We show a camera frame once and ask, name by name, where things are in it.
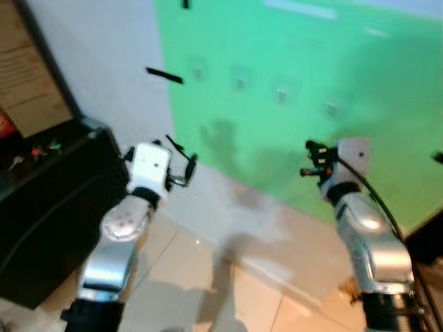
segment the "white wall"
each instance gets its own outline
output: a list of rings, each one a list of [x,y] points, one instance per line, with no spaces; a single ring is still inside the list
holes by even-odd
[[[81,110],[122,150],[173,133],[156,15],[149,0],[29,0]],[[163,213],[276,286],[316,304],[352,274],[330,225],[200,164]]]

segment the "green screen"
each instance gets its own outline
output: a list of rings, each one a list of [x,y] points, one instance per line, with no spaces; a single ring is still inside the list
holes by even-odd
[[[369,137],[368,179],[411,230],[443,202],[442,21],[353,1],[305,0],[322,18],[258,0],[156,1],[177,139],[200,160],[332,221],[306,139]]]

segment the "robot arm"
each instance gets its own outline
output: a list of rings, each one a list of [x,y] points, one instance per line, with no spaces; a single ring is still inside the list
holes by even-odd
[[[117,331],[137,243],[172,186],[187,186],[194,173],[197,155],[188,158],[183,147],[172,143],[188,159],[184,177],[170,174],[172,152],[159,141],[141,143],[126,155],[132,162],[127,196],[100,223],[100,239],[83,270],[77,297],[62,313],[68,322],[65,331]]]
[[[334,206],[340,238],[350,254],[361,292],[368,331],[422,331],[421,313],[414,294],[413,267],[405,245],[361,182],[342,163],[360,174],[368,170],[370,143],[341,140],[328,148],[307,142],[315,168],[302,176],[319,176],[323,198]]]

